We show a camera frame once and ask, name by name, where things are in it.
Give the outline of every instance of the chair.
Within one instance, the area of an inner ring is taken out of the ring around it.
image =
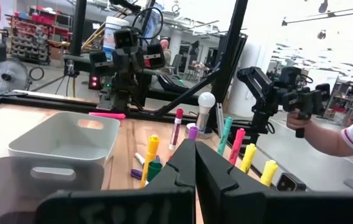
[[[168,67],[169,69],[169,74],[171,76],[175,76],[178,79],[181,79],[181,76],[179,75],[179,65],[182,62],[182,55],[177,54],[175,55],[174,61],[172,62],[172,66]]]

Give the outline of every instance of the white plastic bin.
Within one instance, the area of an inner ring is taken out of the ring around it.
[[[116,119],[59,112],[11,142],[9,154],[77,159],[103,165],[112,156],[119,128]]]

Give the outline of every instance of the wooden table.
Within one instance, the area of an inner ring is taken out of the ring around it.
[[[33,93],[34,95],[52,96],[48,94]],[[48,110],[43,108],[33,108],[17,105],[0,105],[0,157],[8,156],[8,144],[30,130],[43,120],[52,116],[59,111]],[[153,121],[143,121],[136,119],[125,119],[121,121],[120,130],[117,140],[113,147],[113,158],[105,163],[105,176],[103,179],[102,189],[137,189],[139,181],[130,177],[131,169],[142,169],[140,164],[134,158],[135,152],[145,155],[148,138],[156,134],[159,136],[160,143],[158,155],[161,162],[165,164],[169,157],[169,138],[172,133],[173,124],[158,123]],[[185,126],[181,128],[178,144],[185,138]],[[202,140],[212,149],[216,150],[219,144],[219,137],[215,134],[206,140]],[[228,158],[230,148],[225,149],[224,157]],[[259,180],[259,177],[252,171],[249,176]],[[200,205],[197,199],[197,223],[202,223]]]

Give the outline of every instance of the bin handle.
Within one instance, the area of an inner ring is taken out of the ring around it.
[[[77,178],[73,169],[53,167],[33,167],[30,175],[39,180],[66,180],[74,181]]]
[[[89,129],[99,129],[102,130],[104,128],[104,124],[95,119],[79,119],[77,124],[81,128],[89,128]]]

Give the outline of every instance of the gray plastic bin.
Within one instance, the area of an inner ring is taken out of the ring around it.
[[[67,169],[73,175],[48,175],[38,167]],[[58,190],[100,190],[104,170],[94,162],[26,157],[0,158],[0,224],[33,224],[40,202]]]
[[[11,142],[9,154],[77,159],[103,165],[112,156],[119,128],[116,119],[59,112]]]

